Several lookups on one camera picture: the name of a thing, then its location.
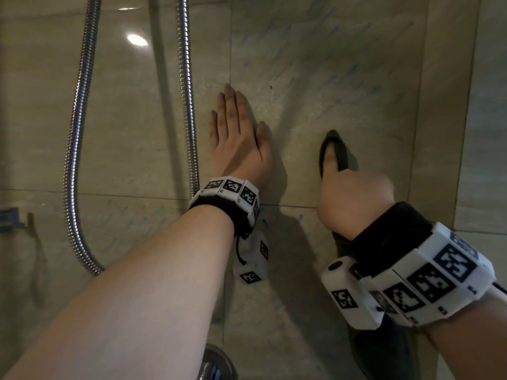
black hole on device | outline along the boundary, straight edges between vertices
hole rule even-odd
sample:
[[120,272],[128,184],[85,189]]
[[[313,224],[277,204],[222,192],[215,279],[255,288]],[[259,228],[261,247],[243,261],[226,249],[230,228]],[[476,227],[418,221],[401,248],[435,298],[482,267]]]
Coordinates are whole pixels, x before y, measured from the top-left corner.
[[343,264],[343,262],[334,262],[333,264],[331,264],[329,266],[329,270],[335,270],[335,269],[338,269],[339,267],[341,267]]

bright light spot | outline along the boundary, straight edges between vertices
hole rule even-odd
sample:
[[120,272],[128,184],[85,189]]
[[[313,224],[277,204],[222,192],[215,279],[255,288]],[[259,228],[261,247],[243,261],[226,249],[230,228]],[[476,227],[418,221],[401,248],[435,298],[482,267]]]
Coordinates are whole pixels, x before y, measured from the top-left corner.
[[148,46],[148,42],[138,34],[134,33],[127,34],[127,40],[129,40],[132,45]]

silver flexible hose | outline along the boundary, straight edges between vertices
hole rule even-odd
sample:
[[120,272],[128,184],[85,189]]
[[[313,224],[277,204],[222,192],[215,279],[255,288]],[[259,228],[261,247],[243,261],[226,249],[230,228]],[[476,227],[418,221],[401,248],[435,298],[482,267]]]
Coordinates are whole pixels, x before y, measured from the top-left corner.
[[[88,94],[92,80],[101,3],[102,0],[88,0],[86,9],[78,82],[74,95],[63,175],[63,207],[65,210],[67,235],[79,262],[93,275],[102,273],[104,267],[90,252],[81,230],[78,206],[78,175],[79,155],[81,153],[86,106],[88,104]],[[193,197],[199,190],[199,165],[197,162],[197,137],[190,66],[188,0],[176,0],[176,27],[180,56],[181,97],[187,134],[190,197]]]
[[187,165],[189,170],[190,198],[199,191],[199,164],[197,162],[197,136],[195,131],[194,97],[190,65],[190,34],[188,0],[176,0],[176,29],[180,55],[180,82],[183,115],[187,135]]
[[88,248],[81,231],[78,207],[79,155],[83,140],[86,106],[93,73],[93,60],[97,44],[98,22],[102,0],[88,0],[86,8],[85,31],[81,47],[78,82],[72,108],[71,129],[68,134],[67,153],[63,172],[63,207],[65,224],[72,249],[81,265],[91,274],[98,275],[104,267],[97,261]]

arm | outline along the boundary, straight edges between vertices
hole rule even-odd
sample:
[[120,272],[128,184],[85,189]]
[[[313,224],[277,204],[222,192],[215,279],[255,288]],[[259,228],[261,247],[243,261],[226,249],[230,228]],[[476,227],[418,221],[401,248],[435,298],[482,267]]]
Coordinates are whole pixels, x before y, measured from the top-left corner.
[[[215,176],[261,189],[271,171],[269,131],[226,86],[212,111]],[[53,320],[6,380],[197,377],[234,225],[200,205],[97,277]]]
[[[332,144],[323,171],[319,218],[328,229],[349,240],[395,204],[394,187],[385,176],[338,172]],[[505,378],[507,296],[497,288],[424,330],[457,380]]]

blue object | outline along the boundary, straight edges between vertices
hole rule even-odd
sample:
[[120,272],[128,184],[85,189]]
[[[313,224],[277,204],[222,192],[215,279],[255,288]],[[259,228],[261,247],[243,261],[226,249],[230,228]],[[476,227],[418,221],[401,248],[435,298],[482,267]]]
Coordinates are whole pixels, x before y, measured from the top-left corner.
[[19,208],[0,210],[0,232],[10,232],[19,224]]

